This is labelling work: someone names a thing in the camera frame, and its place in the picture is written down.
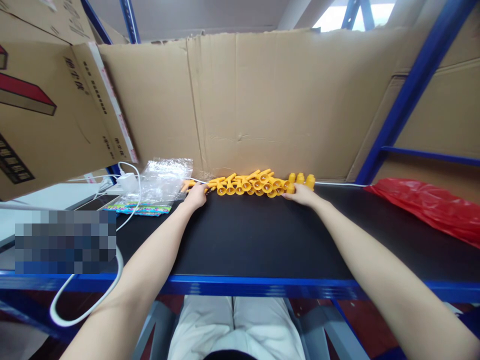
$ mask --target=yellow plastic pieces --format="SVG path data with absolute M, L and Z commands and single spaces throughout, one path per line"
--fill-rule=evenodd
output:
M 216 193 L 220 196 L 227 195 L 248 195 L 262 196 L 266 194 L 269 198 L 280 196 L 283 193 L 294 194 L 294 184 L 303 184 L 309 187 L 312 191 L 315 186 L 315 177 L 310 174 L 306 177 L 302 172 L 295 175 L 292 172 L 288 180 L 282 180 L 274 177 L 275 173 L 271 169 L 264 171 L 254 171 L 250 175 L 237 175 L 233 173 L 229 177 L 218 177 L 208 182 L 208 189 L 205 189 L 205 193 L 216 190 Z M 187 191 L 188 188 L 195 185 L 193 180 L 185 180 L 183 182 L 182 192 Z

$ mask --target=red printed graphic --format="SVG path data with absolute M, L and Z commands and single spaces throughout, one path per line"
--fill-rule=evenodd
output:
M 7 58 L 7 52 L 0 46 L 0 69 L 7 68 Z M 3 73 L 0 73 L 0 103 L 50 116 L 57 109 L 39 86 Z
M 9 54 L 0 45 L 0 70 L 5 70 L 7 68 L 7 59 L 8 58 L 9 58 Z

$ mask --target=smartphone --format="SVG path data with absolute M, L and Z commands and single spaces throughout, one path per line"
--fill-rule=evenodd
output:
M 97 197 L 95 200 L 83 204 L 75 210 L 101 210 L 117 200 L 118 197 L 119 195 L 102 195 Z

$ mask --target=metal rack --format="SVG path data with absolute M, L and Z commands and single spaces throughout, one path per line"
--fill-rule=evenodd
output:
M 111 39 L 102 23 L 95 15 L 88 0 L 81 0 L 86 14 L 99 33 L 105 44 L 111 44 Z M 428 35 L 405 83 L 392 106 L 381 131 L 374 142 L 370 153 L 356 179 L 357 184 L 367 185 L 372 182 L 382 163 L 389 153 L 398 153 L 409 156 L 435 159 L 446 162 L 480 166 L 480 159 L 453 156 L 441 153 L 418 151 L 395 147 L 395 142 L 403 127 L 412 114 L 429 81 L 437 70 L 440 62 L 447 53 L 450 45 L 457 36 L 463 23 L 469 16 L 477 0 L 448 0 L 430 34 Z M 130 42 L 139 44 L 140 36 L 135 15 L 130 0 L 120 0 L 120 6 L 125 19 Z M 353 28 L 357 13 L 361 8 L 365 30 L 375 27 L 369 0 L 349 0 L 342 28 Z M 110 174 L 120 174 L 118 165 L 107 168 Z M 65 282 L 68 275 L 16 275 L 11 270 L 0 270 L 0 310 L 3 310 L 24 323 L 42 329 L 49 335 L 64 342 L 75 336 L 77 327 L 71 329 L 59 328 L 52 323 L 48 316 L 48 309 L 29 299 L 21 290 L 56 291 Z M 98 275 L 79 275 L 69 286 L 70 291 L 103 292 L 111 284 L 115 274 L 101 273 Z M 202 284 L 206 290 L 231 291 L 244 281 L 243 278 L 225 276 L 204 276 L 196 278 L 196 287 Z M 298 292 L 296 295 L 305 297 L 306 286 L 310 286 L 318 293 L 310 294 L 318 298 L 331 297 L 345 299 L 359 294 L 360 286 L 354 280 L 334 279 L 283 279 L 283 278 L 248 278 L 246 284 L 251 291 L 271 294 L 273 287 L 291 288 Z M 192 279 L 188 276 L 171 276 L 165 284 L 169 292 L 183 292 L 186 287 L 192 289 Z M 472 302 L 478 299 L 479 285 L 477 283 L 433 282 L 426 284 L 442 300 L 450 302 Z
M 402 132 L 402 129 L 476 3 L 477 0 L 447 1 L 418 54 L 418 57 L 384 122 L 383 127 L 355 180 L 355 184 L 371 184 L 389 153 L 469 166 L 480 166 L 480 159 L 477 158 L 395 147 L 395 142 Z M 88 0 L 82 0 L 82 4 L 103 42 L 111 44 L 112 42 L 110 41 L 108 34 L 95 15 Z M 130 42 L 132 44 L 140 44 L 140 35 L 131 0 L 120 0 L 120 6 L 125 19 Z M 349 0 L 341 25 L 342 29 L 351 30 L 353 28 L 359 9 L 362 11 L 365 30 L 369 31 L 375 27 L 370 0 Z M 109 166 L 107 171 L 109 174 L 120 174 L 117 165 Z

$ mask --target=white pants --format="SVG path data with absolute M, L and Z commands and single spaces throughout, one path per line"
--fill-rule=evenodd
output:
M 238 350 L 258 360 L 305 360 L 300 336 L 278 297 L 187 295 L 168 360 L 202 360 Z

